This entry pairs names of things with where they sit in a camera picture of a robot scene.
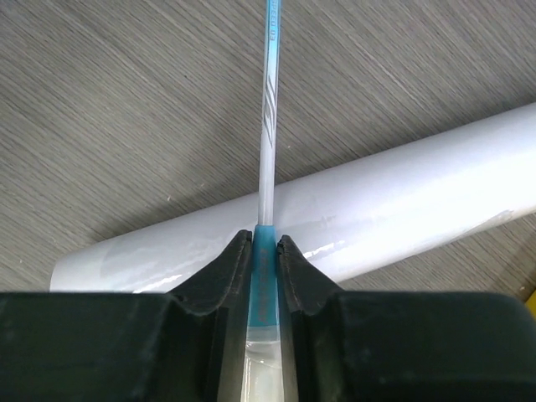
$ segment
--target wood grain texture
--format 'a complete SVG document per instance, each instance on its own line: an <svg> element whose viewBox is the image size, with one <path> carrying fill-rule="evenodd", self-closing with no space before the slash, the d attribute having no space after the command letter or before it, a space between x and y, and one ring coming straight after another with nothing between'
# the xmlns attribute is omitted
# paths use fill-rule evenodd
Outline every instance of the wood grain texture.
<svg viewBox="0 0 536 402"><path fill-rule="evenodd" d="M264 1L128 4L0 1L1 290L256 190ZM285 2L277 182L536 101L535 4ZM344 285L524 297L535 232L530 216Z"/></svg>

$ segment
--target white roll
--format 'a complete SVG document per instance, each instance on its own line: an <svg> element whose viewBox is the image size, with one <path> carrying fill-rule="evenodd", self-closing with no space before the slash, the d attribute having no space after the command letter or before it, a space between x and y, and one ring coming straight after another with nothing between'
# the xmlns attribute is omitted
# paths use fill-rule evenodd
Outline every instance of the white roll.
<svg viewBox="0 0 536 402"><path fill-rule="evenodd" d="M207 265L257 194L61 258L51 291L169 291ZM275 226L342 281L536 211L536 104L276 187Z"/></svg>

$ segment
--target white cylinder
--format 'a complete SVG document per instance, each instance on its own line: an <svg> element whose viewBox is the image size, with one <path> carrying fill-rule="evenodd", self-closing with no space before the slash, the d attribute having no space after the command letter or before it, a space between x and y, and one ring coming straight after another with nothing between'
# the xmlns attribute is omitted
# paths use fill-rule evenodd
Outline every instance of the white cylinder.
<svg viewBox="0 0 536 402"><path fill-rule="evenodd" d="M51 291L169 291L207 265L257 194L61 258ZM276 187L275 226L335 281L536 211L536 104Z"/></svg>

